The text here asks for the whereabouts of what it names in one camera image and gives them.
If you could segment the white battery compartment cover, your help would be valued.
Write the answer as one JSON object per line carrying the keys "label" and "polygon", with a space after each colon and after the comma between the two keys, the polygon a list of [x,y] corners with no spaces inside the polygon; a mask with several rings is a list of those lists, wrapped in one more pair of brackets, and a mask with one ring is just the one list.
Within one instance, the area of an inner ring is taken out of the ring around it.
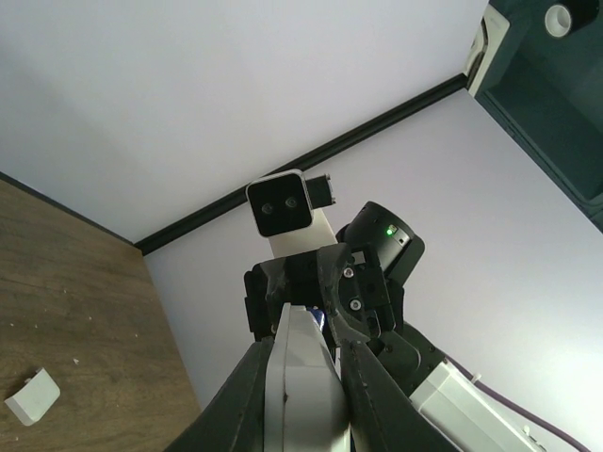
{"label": "white battery compartment cover", "polygon": [[4,403],[24,426],[31,427],[53,407],[60,395],[57,383],[45,368],[40,368]]}

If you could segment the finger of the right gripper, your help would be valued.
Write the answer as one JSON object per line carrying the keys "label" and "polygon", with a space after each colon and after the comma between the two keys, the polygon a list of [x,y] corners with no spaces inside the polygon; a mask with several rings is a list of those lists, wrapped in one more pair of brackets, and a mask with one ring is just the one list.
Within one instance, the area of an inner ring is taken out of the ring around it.
{"label": "finger of the right gripper", "polygon": [[281,312],[286,302],[291,301],[287,259],[285,257],[265,261],[257,265],[260,277],[260,305],[263,323],[270,335],[278,330]]}
{"label": "finger of the right gripper", "polygon": [[350,247],[334,244],[317,251],[318,287],[322,297],[322,308],[326,315],[325,338],[329,348],[341,347],[344,340],[366,343],[369,339],[367,320],[355,317],[350,311],[350,302],[360,300],[360,291],[355,273],[351,278],[344,276],[352,269]]}

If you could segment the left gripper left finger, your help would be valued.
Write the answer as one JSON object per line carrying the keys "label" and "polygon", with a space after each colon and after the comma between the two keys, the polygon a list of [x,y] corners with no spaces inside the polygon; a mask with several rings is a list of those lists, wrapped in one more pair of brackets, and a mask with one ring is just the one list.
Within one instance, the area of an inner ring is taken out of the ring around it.
{"label": "left gripper left finger", "polygon": [[166,449],[186,451],[262,451],[265,382],[274,339],[251,344],[218,393]]}

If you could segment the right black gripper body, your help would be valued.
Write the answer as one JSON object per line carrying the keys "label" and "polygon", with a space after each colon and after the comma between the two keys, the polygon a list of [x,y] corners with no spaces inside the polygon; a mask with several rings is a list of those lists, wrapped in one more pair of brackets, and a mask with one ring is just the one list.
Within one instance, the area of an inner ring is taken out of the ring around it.
{"label": "right black gripper body", "polygon": [[[285,257],[287,259],[291,297],[291,301],[285,304],[290,303],[306,308],[318,307],[323,311],[317,272],[317,251],[319,249]],[[397,326],[397,322],[376,251],[369,245],[350,247],[350,251],[352,269],[346,269],[344,276],[351,278],[352,273],[355,273],[361,299],[353,299],[350,302],[349,311],[357,318],[360,315],[366,318],[370,336],[368,341],[370,341],[378,338],[386,331],[393,330]],[[260,277],[257,273],[257,265],[254,265],[244,275],[245,308],[253,338],[256,341],[261,341],[264,338],[275,337],[276,334],[270,335],[263,323],[264,317],[259,295]],[[325,328],[323,337],[326,342]]]}

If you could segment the purple battery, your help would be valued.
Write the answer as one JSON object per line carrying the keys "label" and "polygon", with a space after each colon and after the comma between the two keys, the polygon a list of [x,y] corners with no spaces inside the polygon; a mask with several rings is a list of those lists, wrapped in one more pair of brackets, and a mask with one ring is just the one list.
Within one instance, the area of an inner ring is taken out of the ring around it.
{"label": "purple battery", "polygon": [[318,331],[323,334],[325,328],[326,317],[322,310],[318,307],[307,307],[306,311],[312,316],[314,324]]}

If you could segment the white remote control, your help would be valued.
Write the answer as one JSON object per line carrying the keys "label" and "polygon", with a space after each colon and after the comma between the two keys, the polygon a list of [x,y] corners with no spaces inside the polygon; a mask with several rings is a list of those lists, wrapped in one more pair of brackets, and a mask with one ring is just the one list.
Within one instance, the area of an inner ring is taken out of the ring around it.
{"label": "white remote control", "polygon": [[315,317],[283,306],[265,379],[265,451],[350,451],[341,379]]}

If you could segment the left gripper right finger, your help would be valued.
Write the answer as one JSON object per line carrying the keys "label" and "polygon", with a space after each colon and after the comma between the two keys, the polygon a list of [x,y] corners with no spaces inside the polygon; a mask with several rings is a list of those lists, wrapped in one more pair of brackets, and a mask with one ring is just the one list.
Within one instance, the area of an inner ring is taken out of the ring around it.
{"label": "left gripper right finger", "polygon": [[456,451],[412,405],[364,343],[341,345],[341,377],[354,451]]}

